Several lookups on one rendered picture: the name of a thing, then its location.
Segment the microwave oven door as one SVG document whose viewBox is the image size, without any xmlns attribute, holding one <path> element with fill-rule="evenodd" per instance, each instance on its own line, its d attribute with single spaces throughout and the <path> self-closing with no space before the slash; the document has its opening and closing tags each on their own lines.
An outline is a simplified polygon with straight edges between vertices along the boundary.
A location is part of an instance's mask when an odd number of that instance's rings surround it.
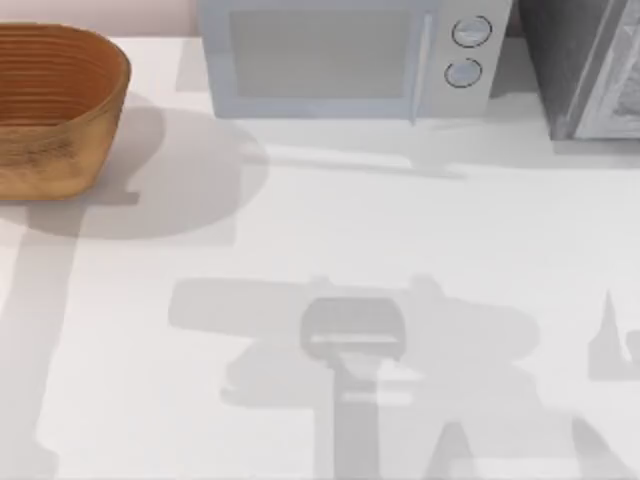
<svg viewBox="0 0 640 480">
<path fill-rule="evenodd" d="M 419 115 L 433 0 L 198 0 L 220 118 Z"/>
</svg>

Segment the microwave knob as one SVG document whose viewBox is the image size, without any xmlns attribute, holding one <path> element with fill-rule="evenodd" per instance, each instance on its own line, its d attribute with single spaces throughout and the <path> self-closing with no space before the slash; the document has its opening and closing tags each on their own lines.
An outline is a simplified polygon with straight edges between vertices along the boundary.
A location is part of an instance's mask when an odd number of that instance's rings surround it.
<svg viewBox="0 0 640 480">
<path fill-rule="evenodd" d="M 452 28 L 452 39 L 462 48 L 476 48 L 488 41 L 492 31 L 491 22 L 478 15 L 458 20 Z"/>
<path fill-rule="evenodd" d="M 480 81 L 483 66 L 472 58 L 464 58 L 450 63 L 444 70 L 444 79 L 452 88 L 470 88 Z"/>
</svg>

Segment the pale microwave oven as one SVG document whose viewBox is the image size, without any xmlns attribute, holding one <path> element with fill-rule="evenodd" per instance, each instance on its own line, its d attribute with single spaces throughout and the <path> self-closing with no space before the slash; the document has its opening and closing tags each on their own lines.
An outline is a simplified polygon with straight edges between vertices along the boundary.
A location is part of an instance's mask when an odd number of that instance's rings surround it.
<svg viewBox="0 0 640 480">
<path fill-rule="evenodd" d="M 431 42 L 424 80 L 420 116 L 431 118 L 469 118 L 482 115 L 488 104 L 495 73 L 508 26 L 512 0 L 433 0 Z M 458 20 L 486 17 L 493 26 L 491 37 L 476 48 L 462 48 L 452 39 Z M 470 88 L 456 89 L 444 79 L 444 70 L 452 62 L 472 58 L 483 66 L 483 75 Z"/>
</svg>

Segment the brown woven basket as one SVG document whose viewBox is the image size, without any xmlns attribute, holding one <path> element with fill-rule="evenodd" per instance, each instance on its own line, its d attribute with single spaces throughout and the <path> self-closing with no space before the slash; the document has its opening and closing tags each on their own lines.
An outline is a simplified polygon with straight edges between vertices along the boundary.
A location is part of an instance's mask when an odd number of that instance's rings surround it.
<svg viewBox="0 0 640 480">
<path fill-rule="evenodd" d="M 97 181 L 132 66 L 90 30 L 0 22 L 0 201 L 71 198 Z"/>
</svg>

